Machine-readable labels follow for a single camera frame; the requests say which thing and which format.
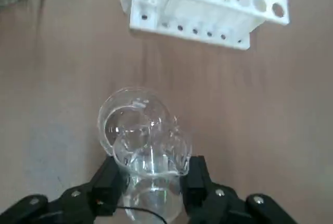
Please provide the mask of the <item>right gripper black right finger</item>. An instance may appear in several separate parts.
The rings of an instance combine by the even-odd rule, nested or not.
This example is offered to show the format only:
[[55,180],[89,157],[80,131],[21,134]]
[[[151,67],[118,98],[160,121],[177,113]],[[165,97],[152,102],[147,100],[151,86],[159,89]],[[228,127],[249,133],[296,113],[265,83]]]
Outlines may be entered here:
[[181,190],[189,223],[296,223],[268,195],[254,193],[243,200],[233,188],[213,182],[203,156],[190,158]]

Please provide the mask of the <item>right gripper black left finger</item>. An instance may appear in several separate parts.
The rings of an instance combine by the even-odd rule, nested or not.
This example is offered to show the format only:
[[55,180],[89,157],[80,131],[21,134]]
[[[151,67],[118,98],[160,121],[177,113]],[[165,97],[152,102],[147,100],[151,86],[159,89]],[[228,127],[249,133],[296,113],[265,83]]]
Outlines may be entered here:
[[1,213],[1,223],[93,223],[112,216],[122,195],[124,179],[113,157],[107,157],[90,182],[65,190],[49,201],[28,195]]

